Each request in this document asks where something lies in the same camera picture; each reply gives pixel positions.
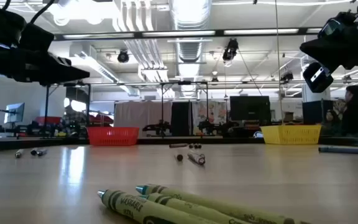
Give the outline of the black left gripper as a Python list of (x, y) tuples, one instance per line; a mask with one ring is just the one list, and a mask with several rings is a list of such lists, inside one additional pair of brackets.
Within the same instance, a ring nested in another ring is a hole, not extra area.
[(45, 50), (7, 47), (0, 44), (0, 75), (17, 82), (43, 86), (89, 78), (90, 73), (73, 67), (71, 60)]

